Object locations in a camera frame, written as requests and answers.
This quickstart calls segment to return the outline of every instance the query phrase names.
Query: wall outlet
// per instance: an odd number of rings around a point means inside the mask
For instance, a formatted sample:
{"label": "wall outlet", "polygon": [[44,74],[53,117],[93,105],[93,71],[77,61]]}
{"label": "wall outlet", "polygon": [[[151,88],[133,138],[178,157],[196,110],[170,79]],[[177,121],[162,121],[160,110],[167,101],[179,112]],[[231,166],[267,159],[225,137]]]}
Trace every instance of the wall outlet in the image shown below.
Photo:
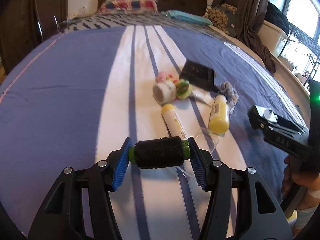
{"label": "wall outlet", "polygon": [[82,14],[85,14],[86,11],[87,11],[87,7],[86,7],[86,6],[83,6],[83,7],[81,8]]}

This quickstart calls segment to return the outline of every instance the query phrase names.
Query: white storage box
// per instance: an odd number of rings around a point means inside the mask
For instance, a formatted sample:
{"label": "white storage box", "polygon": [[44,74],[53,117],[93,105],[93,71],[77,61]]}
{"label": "white storage box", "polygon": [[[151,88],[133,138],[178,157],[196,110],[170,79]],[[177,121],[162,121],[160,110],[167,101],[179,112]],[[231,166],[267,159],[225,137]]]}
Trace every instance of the white storage box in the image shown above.
{"label": "white storage box", "polygon": [[281,50],[287,41],[285,32],[274,24],[263,21],[263,26],[258,32],[262,44],[265,45],[273,56],[279,57]]}

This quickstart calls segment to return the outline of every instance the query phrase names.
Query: black spool of thread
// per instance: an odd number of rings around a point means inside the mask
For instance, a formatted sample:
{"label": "black spool of thread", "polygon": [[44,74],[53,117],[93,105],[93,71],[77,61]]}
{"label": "black spool of thread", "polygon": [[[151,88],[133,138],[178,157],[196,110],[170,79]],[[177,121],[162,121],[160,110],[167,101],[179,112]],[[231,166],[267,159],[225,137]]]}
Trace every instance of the black spool of thread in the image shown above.
{"label": "black spool of thread", "polygon": [[141,169],[156,169],[183,165],[190,158],[188,140],[180,137],[140,141],[130,149],[129,159]]}

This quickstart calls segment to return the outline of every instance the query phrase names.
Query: gray rope toy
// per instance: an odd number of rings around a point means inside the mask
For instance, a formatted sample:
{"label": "gray rope toy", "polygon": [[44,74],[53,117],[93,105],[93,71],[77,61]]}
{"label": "gray rope toy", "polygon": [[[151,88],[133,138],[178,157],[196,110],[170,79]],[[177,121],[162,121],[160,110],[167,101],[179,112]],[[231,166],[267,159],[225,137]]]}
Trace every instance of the gray rope toy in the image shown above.
{"label": "gray rope toy", "polygon": [[218,94],[224,95],[227,98],[229,111],[230,114],[232,114],[233,110],[235,109],[236,103],[239,100],[237,90],[230,84],[230,82],[223,82],[221,86],[217,86],[217,88],[219,89]]}

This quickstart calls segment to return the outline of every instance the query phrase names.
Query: wooden floor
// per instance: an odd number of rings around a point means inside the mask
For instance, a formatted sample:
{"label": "wooden floor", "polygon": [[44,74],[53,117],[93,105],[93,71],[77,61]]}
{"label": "wooden floor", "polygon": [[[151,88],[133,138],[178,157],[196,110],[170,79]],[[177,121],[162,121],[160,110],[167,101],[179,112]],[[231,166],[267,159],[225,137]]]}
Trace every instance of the wooden floor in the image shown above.
{"label": "wooden floor", "polygon": [[1,83],[4,81],[4,78],[5,78],[4,67],[3,67],[3,65],[0,63],[0,85],[1,85]]}

